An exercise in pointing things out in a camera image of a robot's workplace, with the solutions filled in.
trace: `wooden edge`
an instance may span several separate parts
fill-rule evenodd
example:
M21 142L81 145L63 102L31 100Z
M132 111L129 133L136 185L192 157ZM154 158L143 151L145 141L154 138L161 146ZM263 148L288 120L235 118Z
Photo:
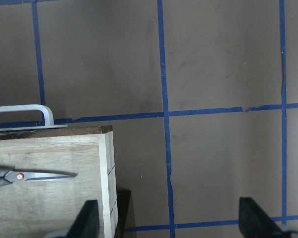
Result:
M0 140L40 138L70 135L105 134L113 130L111 125L81 128L60 128L28 131L5 131L0 132Z

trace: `gray floor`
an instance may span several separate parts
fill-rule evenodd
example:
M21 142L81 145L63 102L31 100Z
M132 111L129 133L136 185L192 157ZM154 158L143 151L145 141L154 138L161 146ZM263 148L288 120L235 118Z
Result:
M240 196L252 196L281 219L286 184L278 0L163 0L168 106L182 114L171 115L170 134L157 0L0 5L0 106L42 102L32 6L38 10L41 90L55 119L75 127L113 125L117 187L132 191L127 228L138 230L127 238L170 237L171 199L177 238L241 237L236 224L221 223L236 223ZM296 108L287 109L284 205L288 224L298 227L298 0L285 0L285 15L287 107ZM261 105L269 110L243 112ZM6 114L0 123L40 118Z

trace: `wooden board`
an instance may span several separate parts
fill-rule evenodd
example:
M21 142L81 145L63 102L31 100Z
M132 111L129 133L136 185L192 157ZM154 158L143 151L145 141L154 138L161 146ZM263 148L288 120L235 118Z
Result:
M39 238L69 228L84 202L91 199L98 200L103 223L99 136L91 133L0 140L0 166L78 174L68 181L19 182L0 187L0 238ZM100 237L104 237L102 225Z

